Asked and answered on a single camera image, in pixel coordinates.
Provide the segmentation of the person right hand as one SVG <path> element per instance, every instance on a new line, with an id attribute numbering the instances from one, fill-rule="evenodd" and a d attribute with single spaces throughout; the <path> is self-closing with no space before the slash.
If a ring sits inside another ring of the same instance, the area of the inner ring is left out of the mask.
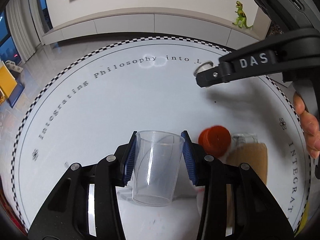
<path id="1" fill-rule="evenodd" d="M 297 92 L 294 93 L 293 104 L 304 131 L 307 151 L 313 159 L 317 159 L 320 150 L 319 122 L 306 111 L 305 104 Z"/>

